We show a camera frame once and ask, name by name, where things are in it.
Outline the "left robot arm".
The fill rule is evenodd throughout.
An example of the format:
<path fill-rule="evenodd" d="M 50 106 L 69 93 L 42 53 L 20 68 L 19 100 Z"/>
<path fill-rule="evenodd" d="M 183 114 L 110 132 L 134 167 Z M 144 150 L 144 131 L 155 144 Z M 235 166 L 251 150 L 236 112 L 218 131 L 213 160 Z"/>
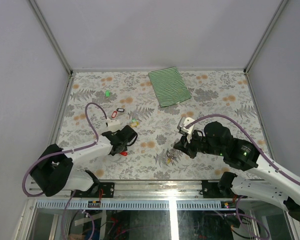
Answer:
<path fill-rule="evenodd" d="M 138 134 L 129 125 L 115 132 L 106 131 L 90 143 L 64 149 L 57 144 L 49 145 L 37 163 L 26 174 L 31 176 L 46 197 L 63 190 L 75 192 L 75 197 L 95 197 L 105 191 L 90 170 L 76 171 L 75 164 L 99 157 L 115 156 L 128 151 Z"/>

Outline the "large metal keyring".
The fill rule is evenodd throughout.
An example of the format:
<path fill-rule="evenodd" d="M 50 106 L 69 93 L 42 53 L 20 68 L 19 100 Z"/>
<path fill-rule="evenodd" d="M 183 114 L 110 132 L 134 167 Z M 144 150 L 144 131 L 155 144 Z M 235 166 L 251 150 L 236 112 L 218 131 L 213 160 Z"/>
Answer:
<path fill-rule="evenodd" d="M 166 151 L 166 155 L 167 155 L 167 160 L 171 159 L 170 164 L 173 166 L 175 164 L 175 160 L 176 160 L 176 149 L 175 148 L 168 149 Z"/>

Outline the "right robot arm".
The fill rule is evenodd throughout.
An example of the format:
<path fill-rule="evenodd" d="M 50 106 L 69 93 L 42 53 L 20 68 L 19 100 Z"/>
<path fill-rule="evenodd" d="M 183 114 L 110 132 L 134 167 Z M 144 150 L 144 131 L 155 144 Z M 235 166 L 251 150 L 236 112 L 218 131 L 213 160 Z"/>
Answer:
<path fill-rule="evenodd" d="M 232 194 L 247 196 L 272 204 L 286 211 L 300 222 L 300 177 L 269 158 L 252 142 L 234 138 L 230 130 L 214 121 L 203 131 L 194 129 L 194 119 L 181 118 L 177 129 L 182 134 L 174 145 L 190 158 L 197 153 L 220 156 L 233 169 L 253 174 L 267 181 L 252 181 L 228 172 L 218 182 L 218 192 L 223 197 Z"/>

